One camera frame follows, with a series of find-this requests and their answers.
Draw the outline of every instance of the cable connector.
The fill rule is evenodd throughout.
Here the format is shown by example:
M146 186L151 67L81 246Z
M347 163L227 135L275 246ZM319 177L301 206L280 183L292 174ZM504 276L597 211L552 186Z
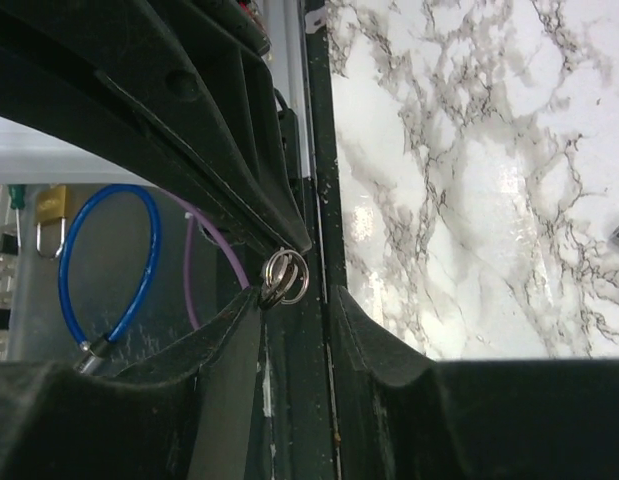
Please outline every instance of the cable connector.
M111 355L114 347L115 345L109 342L105 337L100 337L89 345L85 356L76 364L74 369L83 375L92 375L109 355Z

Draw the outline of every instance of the padlock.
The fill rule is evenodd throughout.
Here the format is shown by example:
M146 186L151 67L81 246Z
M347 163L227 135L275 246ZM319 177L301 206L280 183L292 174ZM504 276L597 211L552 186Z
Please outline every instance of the padlock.
M67 217L69 216L71 195L66 185L40 192L36 198L36 251L42 258L55 259L60 256L65 244ZM60 245L53 255L42 252L40 244L42 229L60 224Z

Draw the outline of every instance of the gray panel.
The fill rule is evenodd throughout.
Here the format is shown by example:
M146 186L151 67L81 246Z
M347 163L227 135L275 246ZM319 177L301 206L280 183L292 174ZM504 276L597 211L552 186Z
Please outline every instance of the gray panel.
M74 362L81 352L60 312L58 261L41 259L35 251L35 226L29 212L33 211L35 196L42 188L29 188L27 205L30 208L23 215L23 252L16 275L18 285L13 298L8 359ZM101 186L71 186L74 214L99 188ZM153 192L163 227L158 270L147 300L103 373L112 373L154 354L191 331L182 285L184 211L159 191ZM51 243L58 233L58 227L43 230L48 249L53 249ZM131 194L109 197L85 221L73 252L70 291L76 316L90 340L109 330L132 298L148 243L149 220L144 205ZM196 229L192 286L201 324L219 311L216 305L218 253L217 247ZM238 291L235 284L225 288Z

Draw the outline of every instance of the cable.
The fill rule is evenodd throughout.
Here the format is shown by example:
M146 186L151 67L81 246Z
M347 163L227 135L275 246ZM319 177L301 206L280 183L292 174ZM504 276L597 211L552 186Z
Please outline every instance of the cable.
M149 192L136 185L109 185L108 187L96 192L89 200L87 200L71 224L71 227L67 232L64 248L60 254L60 265L58 268L58 294L60 297L62 314L71 335L83 350L89 349L89 341L87 340L84 331L78 324L78 320L76 319L73 306L71 305L71 299L69 297L69 264L71 261L71 254L73 252L73 247L80 228L91 211L110 195L123 192L136 195L140 198L140 200L142 200L147 208L147 213L149 214L151 224L149 254L147 255L147 262L145 264L142 279L140 280L140 284L138 285L138 289L136 290L133 299L127 306L125 312L120 317L120 320L118 320L118 323L115 325L113 330L104 335L104 339L107 342L115 343L120 339L120 337L122 337L122 335L124 335L125 331L129 327L129 324L136 316L140 306L145 300L149 286L151 285L156 273L162 242L162 227L158 207Z
M172 198L176 203L178 203L183 209L185 209L191 217L195 218L198 223L204 227L211 237L218 244L222 252L227 257L231 268L236 274L236 278L238 279L238 283L240 284L240 288L243 290L249 287L249 279L247 278L247 274L240 263L240 260L236 256L236 253L229 245L229 242L225 239L225 237L220 233L220 231L215 227L213 223L207 217L205 217L200 210L191 205L189 202L182 200L181 198L175 196L171 192L167 192L163 190L164 193ZM185 294L185 306L187 308L187 314L189 316L189 323L194 330L200 328L200 323L196 318L196 312L194 309L194 302L191 292L191 250L193 244L193 218L189 218L187 223L187 236L185 238L185 254L182 266L182 277L183 277L183 285L184 285L184 294Z

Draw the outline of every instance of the white marble countertop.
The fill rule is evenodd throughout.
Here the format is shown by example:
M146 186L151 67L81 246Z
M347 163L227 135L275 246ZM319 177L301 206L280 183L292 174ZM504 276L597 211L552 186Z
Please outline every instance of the white marble countertop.
M432 358L619 356L619 0L334 0L349 288Z

